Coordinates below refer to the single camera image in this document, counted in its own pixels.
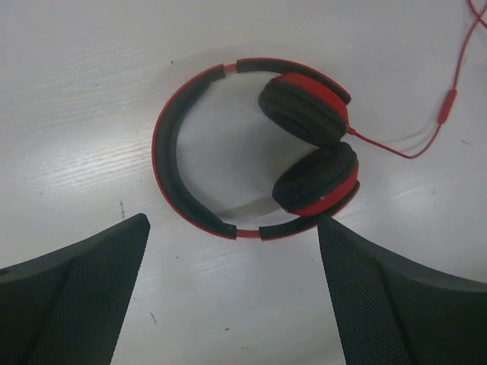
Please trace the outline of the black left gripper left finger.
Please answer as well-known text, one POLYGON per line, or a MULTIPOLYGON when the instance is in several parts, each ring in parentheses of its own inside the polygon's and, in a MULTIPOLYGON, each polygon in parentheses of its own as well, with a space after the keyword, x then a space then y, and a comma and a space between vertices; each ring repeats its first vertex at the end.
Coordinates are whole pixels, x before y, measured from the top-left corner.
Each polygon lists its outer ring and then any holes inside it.
POLYGON ((109 364, 150 224, 139 213, 1 270, 3 364, 109 364))

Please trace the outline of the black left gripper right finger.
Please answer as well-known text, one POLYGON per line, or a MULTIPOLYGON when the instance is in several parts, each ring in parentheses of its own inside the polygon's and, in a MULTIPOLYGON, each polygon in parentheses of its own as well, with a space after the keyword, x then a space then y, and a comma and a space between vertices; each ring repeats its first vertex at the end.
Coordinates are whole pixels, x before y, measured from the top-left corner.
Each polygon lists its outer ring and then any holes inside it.
POLYGON ((338 221, 318 223, 347 364, 484 364, 486 285, 421 265, 338 221))

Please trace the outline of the red black headphones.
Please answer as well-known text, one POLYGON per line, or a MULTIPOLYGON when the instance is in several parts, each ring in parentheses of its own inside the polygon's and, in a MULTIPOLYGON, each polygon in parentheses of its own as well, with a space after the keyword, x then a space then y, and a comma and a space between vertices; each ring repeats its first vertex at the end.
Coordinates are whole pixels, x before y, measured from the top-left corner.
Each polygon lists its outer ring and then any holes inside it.
POLYGON ((284 59, 239 59, 197 74, 167 101, 154 127, 152 166, 168 204, 195 227, 229 240, 276 240, 317 225, 321 214, 332 216, 358 192, 359 162, 342 141, 349 131, 349 93, 323 73, 284 59), (283 224, 241 230, 225 223, 192 196, 177 166, 177 139, 186 114, 216 81, 231 72, 271 72, 258 97, 262 112, 291 135, 315 146, 276 181, 272 198, 295 219, 283 224))

